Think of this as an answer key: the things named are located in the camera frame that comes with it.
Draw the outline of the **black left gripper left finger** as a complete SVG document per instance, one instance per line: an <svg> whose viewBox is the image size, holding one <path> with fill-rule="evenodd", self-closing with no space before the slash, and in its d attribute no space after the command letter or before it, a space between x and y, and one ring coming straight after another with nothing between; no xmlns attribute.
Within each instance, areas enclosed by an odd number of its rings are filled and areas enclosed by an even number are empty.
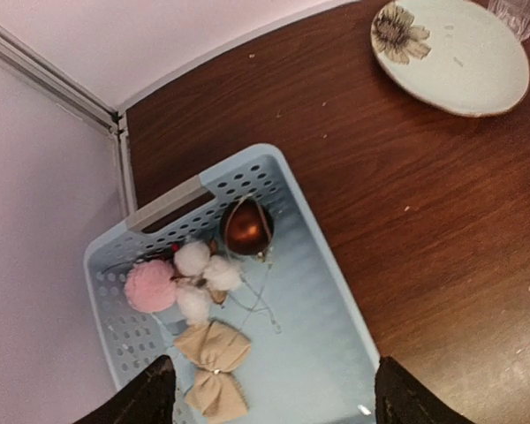
<svg viewBox="0 0 530 424"><path fill-rule="evenodd" d="M170 424L176 386L172 360L161 355L116 395L75 424Z"/></svg>

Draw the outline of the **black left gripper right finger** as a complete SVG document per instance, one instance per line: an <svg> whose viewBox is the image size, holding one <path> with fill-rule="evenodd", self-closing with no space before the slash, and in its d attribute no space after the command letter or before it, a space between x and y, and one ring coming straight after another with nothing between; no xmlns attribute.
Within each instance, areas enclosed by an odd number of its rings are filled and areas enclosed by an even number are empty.
<svg viewBox="0 0 530 424"><path fill-rule="evenodd" d="M473 424L391 356L380 358L375 374L375 419L377 424Z"/></svg>

